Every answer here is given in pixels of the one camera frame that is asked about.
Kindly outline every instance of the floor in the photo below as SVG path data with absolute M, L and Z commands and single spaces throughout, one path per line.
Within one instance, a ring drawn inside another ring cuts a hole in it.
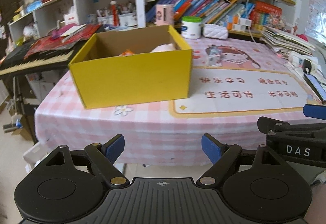
M 12 136 L 11 133 L 3 133 L 2 125 L 10 121 L 9 113 L 3 111 L 0 114 L 0 224 L 18 224 L 22 219 L 14 202 L 14 191 L 27 174 L 22 155 L 33 146 L 32 141 L 26 141 L 20 135 Z M 127 164 L 125 175 L 130 181 L 133 177 L 193 177 L 196 181 L 210 166 L 144 167 L 142 164 Z

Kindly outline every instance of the stack of papers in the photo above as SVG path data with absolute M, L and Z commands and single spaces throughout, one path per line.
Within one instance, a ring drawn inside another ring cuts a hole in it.
M 275 53 L 281 54 L 283 58 L 288 58 L 290 52 L 312 55 L 315 46 L 293 34 L 265 26 L 261 40 Z

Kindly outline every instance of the gold rivet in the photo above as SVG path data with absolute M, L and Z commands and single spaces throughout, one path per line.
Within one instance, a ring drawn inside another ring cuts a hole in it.
M 123 177 L 114 177 L 111 179 L 111 183 L 114 185 L 122 185 L 124 183 L 126 183 L 126 179 Z
M 204 185 L 211 185 L 215 183 L 215 179 L 212 177 L 203 177 L 199 181 Z

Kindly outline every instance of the pen holder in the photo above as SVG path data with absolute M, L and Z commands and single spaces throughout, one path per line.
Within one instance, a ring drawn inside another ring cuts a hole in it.
M 136 26 L 138 24 L 137 14 L 133 12 L 133 13 L 119 15 L 119 22 L 120 22 L 120 26 L 128 26 L 128 27 Z

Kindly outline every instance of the cartoon girl print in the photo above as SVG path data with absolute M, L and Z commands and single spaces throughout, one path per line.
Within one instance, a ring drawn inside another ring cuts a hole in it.
M 218 48 L 222 50 L 221 64 L 223 67 L 244 69 L 260 68 L 260 64 L 253 60 L 244 51 L 241 51 L 233 46 L 219 46 Z

